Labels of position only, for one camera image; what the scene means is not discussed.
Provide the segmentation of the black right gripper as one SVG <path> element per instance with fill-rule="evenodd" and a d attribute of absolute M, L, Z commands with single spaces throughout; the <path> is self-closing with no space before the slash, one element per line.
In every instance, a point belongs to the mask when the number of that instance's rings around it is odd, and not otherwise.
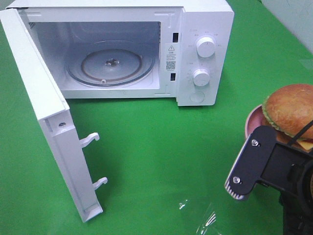
<path fill-rule="evenodd" d="M 288 198 L 291 211 L 313 210 L 313 158 L 288 157 L 291 161 L 287 179 L 292 183 Z"/>

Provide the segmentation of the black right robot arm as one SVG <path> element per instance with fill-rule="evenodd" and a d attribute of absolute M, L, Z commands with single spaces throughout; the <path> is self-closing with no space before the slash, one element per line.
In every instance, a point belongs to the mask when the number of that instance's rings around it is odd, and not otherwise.
<path fill-rule="evenodd" d="M 313 162 L 294 164 L 287 176 L 291 188 L 280 193 L 283 206 L 283 234 L 313 233 Z"/>

